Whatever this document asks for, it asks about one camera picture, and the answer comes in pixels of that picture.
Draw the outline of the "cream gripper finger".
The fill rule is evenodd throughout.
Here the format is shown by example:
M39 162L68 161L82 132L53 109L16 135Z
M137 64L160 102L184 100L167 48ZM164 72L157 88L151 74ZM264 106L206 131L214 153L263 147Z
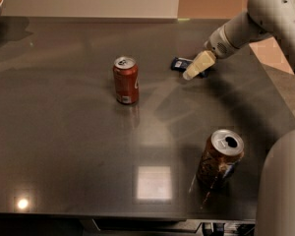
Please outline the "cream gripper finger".
M183 78L187 81L193 79L199 73L213 66L215 64L215 60L215 55L211 51L202 51L187 67L186 71L183 73Z

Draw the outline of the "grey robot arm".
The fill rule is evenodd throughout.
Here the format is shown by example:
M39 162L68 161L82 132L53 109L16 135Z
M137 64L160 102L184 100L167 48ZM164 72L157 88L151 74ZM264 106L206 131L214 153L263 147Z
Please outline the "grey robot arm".
M295 0L248 0L245 12L213 32L183 77L190 80L246 44L271 36L289 71L267 71L295 115ZM266 156L255 235L295 236L295 130L281 137Z

